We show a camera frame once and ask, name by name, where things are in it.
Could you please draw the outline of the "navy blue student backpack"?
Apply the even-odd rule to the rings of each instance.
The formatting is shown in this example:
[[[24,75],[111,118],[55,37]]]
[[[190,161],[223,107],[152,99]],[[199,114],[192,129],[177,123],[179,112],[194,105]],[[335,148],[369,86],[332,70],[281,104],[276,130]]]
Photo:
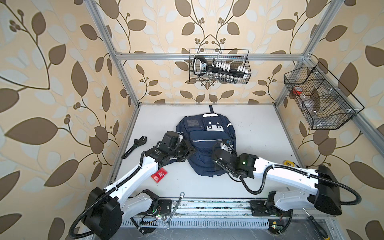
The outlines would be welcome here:
[[[183,117],[176,126],[176,132],[188,140],[196,152],[188,157],[193,170],[203,177],[221,176],[226,173],[213,159],[213,146],[229,140],[237,147],[236,132],[230,120],[215,113],[210,105],[210,112],[201,115]]]

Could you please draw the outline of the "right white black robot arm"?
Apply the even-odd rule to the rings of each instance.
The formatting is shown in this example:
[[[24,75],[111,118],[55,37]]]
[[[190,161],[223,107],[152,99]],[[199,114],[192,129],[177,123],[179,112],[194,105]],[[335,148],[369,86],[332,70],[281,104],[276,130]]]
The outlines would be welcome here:
[[[213,161],[227,173],[238,178],[252,195],[261,194],[268,180],[293,187],[293,191],[269,192],[266,210],[287,212],[294,209],[315,208],[333,216],[342,214],[342,206],[361,203],[361,195],[349,186],[338,182],[332,171],[295,168],[277,164],[256,155],[237,155],[229,142],[213,145]]]

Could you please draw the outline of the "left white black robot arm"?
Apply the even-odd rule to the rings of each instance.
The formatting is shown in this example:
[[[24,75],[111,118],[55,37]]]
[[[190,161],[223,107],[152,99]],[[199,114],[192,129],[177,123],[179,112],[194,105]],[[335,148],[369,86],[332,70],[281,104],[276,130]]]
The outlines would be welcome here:
[[[125,219],[156,208],[158,196],[152,191],[144,190],[135,197],[132,193],[162,167],[184,162],[195,152],[182,135],[166,132],[154,147],[141,153],[134,169],[104,189],[96,187],[91,191],[85,210],[69,229],[69,237],[82,239],[96,235],[101,240],[111,239]]]

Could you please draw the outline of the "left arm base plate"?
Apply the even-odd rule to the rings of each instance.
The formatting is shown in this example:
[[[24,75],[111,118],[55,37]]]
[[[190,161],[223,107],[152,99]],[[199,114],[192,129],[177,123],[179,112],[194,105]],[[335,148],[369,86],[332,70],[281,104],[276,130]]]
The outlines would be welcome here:
[[[149,210],[148,215],[155,216],[155,215],[170,215],[172,210],[172,200],[170,199],[159,199],[155,200],[151,208]]]

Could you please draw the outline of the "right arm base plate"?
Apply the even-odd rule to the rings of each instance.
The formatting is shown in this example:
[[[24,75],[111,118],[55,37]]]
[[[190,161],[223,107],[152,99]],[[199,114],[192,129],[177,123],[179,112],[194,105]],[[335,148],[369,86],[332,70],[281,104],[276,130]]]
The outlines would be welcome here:
[[[291,215],[291,210],[282,211],[275,206],[267,207],[267,201],[263,200],[251,200],[250,209],[253,217],[289,217]]]

